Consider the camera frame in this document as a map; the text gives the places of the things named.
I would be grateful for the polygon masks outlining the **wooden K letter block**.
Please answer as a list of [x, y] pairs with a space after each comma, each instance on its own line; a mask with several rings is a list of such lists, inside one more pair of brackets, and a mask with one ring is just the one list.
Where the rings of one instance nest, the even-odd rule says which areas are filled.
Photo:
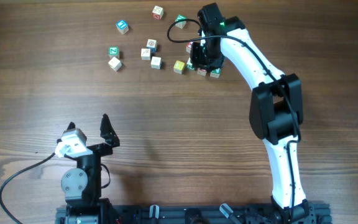
[[202, 75], [202, 76], [205, 77], [206, 74], [207, 74], [207, 71], [204, 70], [204, 69], [198, 68], [198, 69], [197, 69], [197, 74]]

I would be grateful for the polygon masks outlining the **red I letter block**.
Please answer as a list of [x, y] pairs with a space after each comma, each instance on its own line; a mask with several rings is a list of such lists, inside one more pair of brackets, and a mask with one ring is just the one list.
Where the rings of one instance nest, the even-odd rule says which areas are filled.
[[189, 43], [186, 45], [186, 51], [187, 51], [188, 53], [191, 52], [192, 46], [193, 46], [193, 42], [189, 42]]

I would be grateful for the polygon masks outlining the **wooden fish nine block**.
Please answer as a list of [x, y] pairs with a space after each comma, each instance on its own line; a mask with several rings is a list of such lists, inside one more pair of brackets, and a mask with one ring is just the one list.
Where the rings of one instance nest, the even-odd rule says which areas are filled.
[[153, 56], [150, 61], [150, 66], [153, 69], [161, 69], [162, 66], [162, 59], [160, 57]]

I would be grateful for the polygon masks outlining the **green sided wooden block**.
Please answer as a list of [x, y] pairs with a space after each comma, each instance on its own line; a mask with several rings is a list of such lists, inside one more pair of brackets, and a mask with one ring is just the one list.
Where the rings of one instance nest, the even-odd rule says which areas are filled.
[[191, 62], [191, 58], [188, 59], [188, 61], [187, 61], [187, 63], [186, 63], [186, 67], [187, 67], [187, 69], [189, 69], [189, 70], [195, 70], [195, 68], [194, 68], [194, 66], [193, 66], [193, 64], [192, 64], [192, 62]]

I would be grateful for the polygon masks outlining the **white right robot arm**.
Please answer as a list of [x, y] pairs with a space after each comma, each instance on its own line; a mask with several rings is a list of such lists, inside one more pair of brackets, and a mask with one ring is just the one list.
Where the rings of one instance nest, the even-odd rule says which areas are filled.
[[300, 79], [272, 65], [236, 16], [224, 18], [215, 3], [197, 13], [201, 42], [194, 42], [194, 67], [212, 72], [229, 59], [252, 90], [249, 121], [268, 152], [273, 177], [275, 221], [292, 223], [309, 214], [300, 182], [297, 144], [301, 140], [303, 101]]

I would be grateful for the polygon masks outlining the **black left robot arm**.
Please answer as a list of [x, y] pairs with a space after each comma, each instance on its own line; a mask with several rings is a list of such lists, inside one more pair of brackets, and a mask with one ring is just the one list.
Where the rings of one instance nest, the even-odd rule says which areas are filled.
[[63, 132], [55, 153], [76, 162], [76, 167], [67, 171], [61, 180], [65, 201], [72, 207], [92, 207], [101, 197], [101, 158], [113, 154], [120, 146], [108, 115], [104, 114], [100, 125], [100, 137], [104, 142], [87, 146], [87, 137], [81, 129], [70, 123]]

